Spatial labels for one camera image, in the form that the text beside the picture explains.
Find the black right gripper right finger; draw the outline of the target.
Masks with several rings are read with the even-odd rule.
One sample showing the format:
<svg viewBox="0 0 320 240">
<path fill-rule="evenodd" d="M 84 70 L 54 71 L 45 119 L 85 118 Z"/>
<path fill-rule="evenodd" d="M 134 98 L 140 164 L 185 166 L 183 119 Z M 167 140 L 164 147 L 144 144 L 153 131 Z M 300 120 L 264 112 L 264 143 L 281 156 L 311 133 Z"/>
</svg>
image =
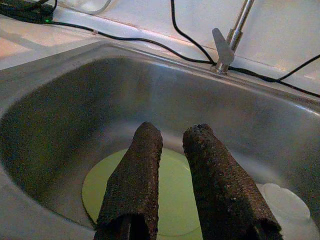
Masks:
<svg viewBox="0 0 320 240">
<path fill-rule="evenodd" d="M 252 177 L 207 124 L 183 134 L 202 237 L 281 240 L 281 226 Z"/>
</svg>

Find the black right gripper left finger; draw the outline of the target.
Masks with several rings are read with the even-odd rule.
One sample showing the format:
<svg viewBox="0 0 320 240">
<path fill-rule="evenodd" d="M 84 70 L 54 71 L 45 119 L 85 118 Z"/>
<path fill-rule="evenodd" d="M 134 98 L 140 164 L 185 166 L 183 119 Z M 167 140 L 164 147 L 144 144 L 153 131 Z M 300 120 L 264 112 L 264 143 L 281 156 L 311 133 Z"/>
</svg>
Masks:
<svg viewBox="0 0 320 240">
<path fill-rule="evenodd" d="M 157 238 L 162 148 L 160 130 L 150 122 L 143 122 L 107 180 L 94 239 Z"/>
</svg>

